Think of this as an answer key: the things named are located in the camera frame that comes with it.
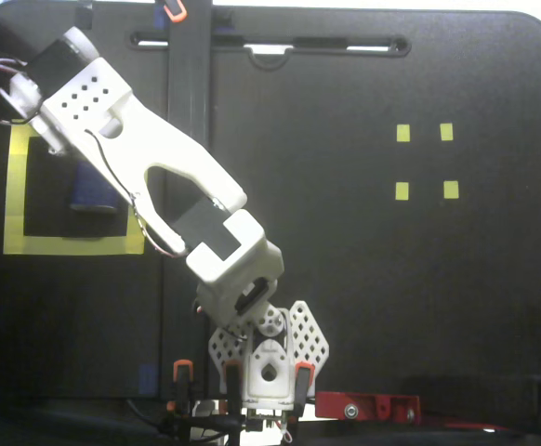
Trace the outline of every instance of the blue tape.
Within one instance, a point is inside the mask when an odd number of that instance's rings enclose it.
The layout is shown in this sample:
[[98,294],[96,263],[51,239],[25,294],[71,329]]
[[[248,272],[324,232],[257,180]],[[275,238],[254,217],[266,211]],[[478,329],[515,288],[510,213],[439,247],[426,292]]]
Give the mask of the blue tape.
[[159,369],[154,364],[139,366],[139,395],[154,396],[159,390]]

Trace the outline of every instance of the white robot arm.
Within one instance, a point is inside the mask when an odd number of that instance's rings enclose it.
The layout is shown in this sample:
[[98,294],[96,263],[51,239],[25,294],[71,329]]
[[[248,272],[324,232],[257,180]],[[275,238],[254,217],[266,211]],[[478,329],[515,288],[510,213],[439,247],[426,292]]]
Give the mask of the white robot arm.
[[[291,411],[297,365],[304,363],[312,371],[308,396],[313,396],[328,344],[305,302],[290,311],[268,303],[284,271],[281,251],[242,208],[244,191],[201,145],[146,109],[76,28],[0,93],[48,142],[51,153],[72,146],[95,166],[133,206],[158,251],[186,256],[199,281],[198,303],[219,327],[209,352],[221,391],[226,390],[226,362],[240,361],[246,408]],[[208,197],[173,228],[149,195],[145,174],[153,166],[188,178]],[[159,247],[150,230],[166,246]]]

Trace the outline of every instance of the black metal bar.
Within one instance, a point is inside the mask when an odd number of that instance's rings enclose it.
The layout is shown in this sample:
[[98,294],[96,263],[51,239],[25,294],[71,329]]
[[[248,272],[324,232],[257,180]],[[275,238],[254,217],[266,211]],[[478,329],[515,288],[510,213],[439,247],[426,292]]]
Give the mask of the black metal bar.
[[[207,148],[212,1],[186,2],[185,6],[188,17],[169,23],[167,120]],[[181,215],[179,207],[185,210],[202,197],[194,190],[182,178],[167,174],[164,219],[168,223]],[[174,361],[190,359],[194,363],[192,390],[200,398],[208,380],[208,332],[206,318],[191,315],[197,283],[183,260],[166,259],[163,276],[161,397],[171,395]]]

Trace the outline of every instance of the yellow tape square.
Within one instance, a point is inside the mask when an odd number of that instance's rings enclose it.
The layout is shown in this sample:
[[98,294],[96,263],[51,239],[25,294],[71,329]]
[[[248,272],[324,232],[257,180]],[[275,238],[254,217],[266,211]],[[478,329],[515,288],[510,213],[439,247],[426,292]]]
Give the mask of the yellow tape square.
[[453,125],[452,124],[440,124],[440,136],[442,141],[452,141],[454,140],[453,135]]
[[409,200],[409,183],[397,183],[394,199],[399,201]]
[[10,132],[4,216],[4,254],[31,256],[143,254],[144,237],[131,208],[128,208],[125,236],[75,239],[24,235],[27,155],[29,154],[29,139],[36,136],[29,125],[15,125]]
[[458,181],[444,181],[444,198],[446,200],[458,199]]
[[411,126],[409,124],[397,125],[397,142],[411,141]]

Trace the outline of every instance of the screw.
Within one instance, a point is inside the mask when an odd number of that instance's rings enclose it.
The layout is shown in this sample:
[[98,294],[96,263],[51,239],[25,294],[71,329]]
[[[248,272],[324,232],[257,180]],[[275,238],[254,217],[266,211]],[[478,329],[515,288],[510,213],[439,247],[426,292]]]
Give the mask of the screw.
[[357,418],[359,412],[360,411],[355,404],[348,404],[345,406],[345,416],[348,417],[349,420],[354,420]]

